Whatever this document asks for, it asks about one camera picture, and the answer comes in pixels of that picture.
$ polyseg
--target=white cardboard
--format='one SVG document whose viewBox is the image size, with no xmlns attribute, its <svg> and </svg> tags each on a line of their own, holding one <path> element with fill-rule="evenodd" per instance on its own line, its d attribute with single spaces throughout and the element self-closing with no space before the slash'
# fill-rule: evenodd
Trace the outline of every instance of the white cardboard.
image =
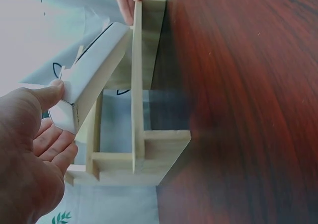
<svg viewBox="0 0 318 224">
<path fill-rule="evenodd" d="M 76 134 L 107 80 L 122 60 L 131 36 L 128 26 L 111 24 L 84 51 L 70 70 L 62 73 L 62 100 L 49 110 L 53 123 Z"/>
</svg>

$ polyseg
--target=wooden slat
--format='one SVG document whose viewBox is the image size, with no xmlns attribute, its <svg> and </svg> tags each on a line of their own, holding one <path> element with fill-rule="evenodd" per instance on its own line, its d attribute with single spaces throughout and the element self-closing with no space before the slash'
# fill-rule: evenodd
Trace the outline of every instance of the wooden slat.
<svg viewBox="0 0 318 224">
<path fill-rule="evenodd" d="M 96 102 L 91 109 L 91 116 L 88 123 L 87 141 L 86 141 L 86 172 L 99 179 L 99 170 L 97 165 L 91 158 L 93 152 L 99 151 L 100 144 L 100 123 L 101 110 L 103 103 L 103 91 L 98 96 Z"/>
<path fill-rule="evenodd" d="M 132 45 L 131 113 L 133 172 L 145 157 L 142 71 L 142 2 L 135 3 Z"/>
</svg>

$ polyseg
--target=wooden stand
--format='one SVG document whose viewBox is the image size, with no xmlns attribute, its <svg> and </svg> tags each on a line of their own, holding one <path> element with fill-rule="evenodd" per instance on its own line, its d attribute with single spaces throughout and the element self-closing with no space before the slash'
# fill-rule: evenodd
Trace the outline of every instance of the wooden stand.
<svg viewBox="0 0 318 224">
<path fill-rule="evenodd" d="M 151 87 L 164 9 L 165 0 L 135 4 L 132 61 L 125 56 L 105 85 L 131 89 L 132 152 L 99 152 L 102 92 L 77 134 L 86 143 L 86 164 L 68 168 L 65 181 L 71 185 L 156 186 L 189 143 L 188 130 L 144 130 L 143 90 Z"/>
</svg>

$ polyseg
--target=wooden table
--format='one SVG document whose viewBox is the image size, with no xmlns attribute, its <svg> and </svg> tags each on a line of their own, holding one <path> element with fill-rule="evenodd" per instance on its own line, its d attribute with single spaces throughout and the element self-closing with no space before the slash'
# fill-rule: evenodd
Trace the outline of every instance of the wooden table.
<svg viewBox="0 0 318 224">
<path fill-rule="evenodd" d="M 318 0 L 169 0 L 153 89 L 160 224 L 318 223 Z"/>
</svg>

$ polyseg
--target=reddish-brown wooden surface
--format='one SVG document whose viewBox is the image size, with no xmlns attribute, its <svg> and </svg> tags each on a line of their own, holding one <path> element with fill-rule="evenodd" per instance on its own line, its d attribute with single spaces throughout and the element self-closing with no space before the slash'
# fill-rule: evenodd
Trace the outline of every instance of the reddish-brown wooden surface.
<svg viewBox="0 0 318 224">
<path fill-rule="evenodd" d="M 318 0 L 167 7 L 153 86 L 179 70 L 193 140 L 158 187 L 160 224 L 317 224 Z"/>
</svg>

